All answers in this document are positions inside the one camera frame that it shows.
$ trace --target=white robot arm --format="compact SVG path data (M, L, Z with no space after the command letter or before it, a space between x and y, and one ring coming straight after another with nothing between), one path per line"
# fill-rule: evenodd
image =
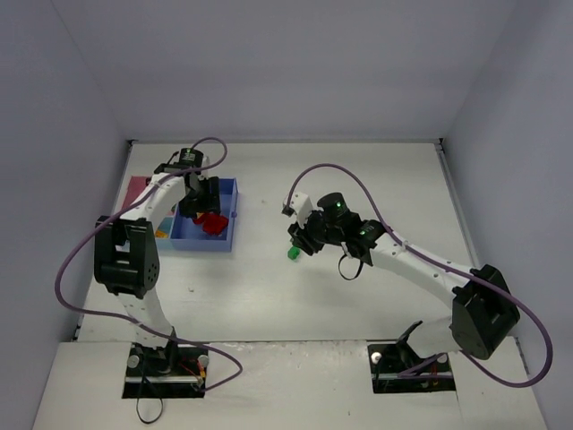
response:
M398 339L413 354L412 362L460 349L473 357L487 359L519 320L517 308L506 299L421 260L387 234L379 221L360 219L347 208L341 193L328 194L317 204L320 211L313 208L308 195L300 192L295 192L290 202L284 202L283 213L296 215L296 223L288 229L293 245L309 255L318 253L324 245L339 245L346 256L359 259L361 266L392 271L452 310L447 318L415 322ZM408 245L435 261L489 280L509 292L500 272L492 266L477 270Z
M159 275L158 249L155 230L175 205L187 218L199 212L220 212L218 178L201 174L165 176L188 168L208 166L209 160L198 150L183 149L179 160L159 165L147 188L135 201L155 193L144 203L127 211L120 219L107 225L95 237L94 276L107 291L117 296L127 314L141 324L165 335L175 336L175 329L165 317L155 285ZM101 217L98 224L107 217ZM170 366L177 345L152 335L139 326L135 328L135 343L145 348L156 362Z

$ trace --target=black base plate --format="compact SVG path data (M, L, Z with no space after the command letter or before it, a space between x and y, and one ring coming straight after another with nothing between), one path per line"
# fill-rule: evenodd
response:
M132 346L130 356L134 354L137 354L137 350ZM177 365L168 374L145 369L145 376L150 380L157 392L154 392L145 383L141 387L141 395L139 396L141 399L202 399L205 397L205 392L202 390L205 388L205 381L202 381L202 384L199 385L193 374L201 375L197 358L199 356L207 356L207 349L180 345L178 355ZM140 385L141 363L135 368L127 367L122 399L137 399Z
M380 352L382 359L378 364L378 369L370 359L372 353ZM397 374L403 372L406 366L398 354L398 348L393 343L382 343L368 345L368 362L370 363L370 373L372 374L372 390L376 394L391 394L398 392L434 392L434 391L455 391L456 384L453 379L432 379L430 373L452 374L449 366L449 359L446 363L437 363L423 370L423 374L428 373L428 379L398 379Z

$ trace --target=white wall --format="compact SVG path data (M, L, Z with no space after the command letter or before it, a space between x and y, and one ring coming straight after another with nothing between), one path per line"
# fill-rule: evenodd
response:
M516 0L55 0L134 138L445 135Z
M446 156L482 262L542 317L555 364L536 387L551 429L571 428L573 3L520 2L461 110ZM532 370L541 336L518 331Z
M0 426L19 430L77 321L56 302L56 270L111 208L126 148L48 0L4 1L0 40ZM91 258L65 279L76 303Z

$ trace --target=blue plastic bin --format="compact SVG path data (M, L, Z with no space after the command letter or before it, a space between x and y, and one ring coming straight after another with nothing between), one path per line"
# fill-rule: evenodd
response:
M220 236L209 236L203 231L201 225L197 226L193 224L191 219L182 217L177 206L175 216L165 218L159 227L163 231L169 231L169 238L156 239L158 249L231 252L235 232L236 205L239 197L236 179L220 178L219 191L221 214L229 219L229 225Z

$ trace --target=white table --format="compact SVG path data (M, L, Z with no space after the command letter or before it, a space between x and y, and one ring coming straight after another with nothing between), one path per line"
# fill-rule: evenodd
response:
M116 209L131 176L148 176L182 144L135 144ZM201 148L214 160L216 144ZM366 268L347 282L337 270L341 250L325 248L287 258L288 226L282 201L297 177L320 162L341 164L369 187L389 224L410 242L469 264L456 213L435 148L409 144L234 144L225 163L211 172L235 176L238 218L231 254L162 252L156 286L167 319L180 336L195 340L395 339L413 321L442 317L449 310L425 291L391 273ZM362 191L334 169L309 174L298 187L313 202L334 191L351 210L374 218ZM355 270L355 262L343 266ZM86 306L123 312L95 281ZM132 340L124 322L87 316L79 340Z
M183 146L135 144L116 207L131 176L149 175ZM214 145L203 149L211 159L220 154ZM470 263L430 143L230 145L227 161L212 174L238 180L233 252L161 253L157 289L180 336L223 342L215 346L241 359L245 372L203 400L166 400L154 428L544 429L532 390L499 386L458 354L450 356L456 393L372 393L364 340L395 339L412 321L448 310L384 271L365 268L358 280L343 281L339 250L287 259L292 220L280 215L282 200L301 170L324 161L361 177L390 225L411 242ZM373 217L358 187L337 171L311 173L299 189L315 202L340 191L353 211ZM123 311L95 282L86 306ZM79 341L60 346L35 430L143 428L134 400L121 399L132 339L124 322L84 318ZM211 381L234 371L224 358L211 357ZM487 366L513 381L526 378L512 338ZM156 407L149 400L143 409L151 416Z

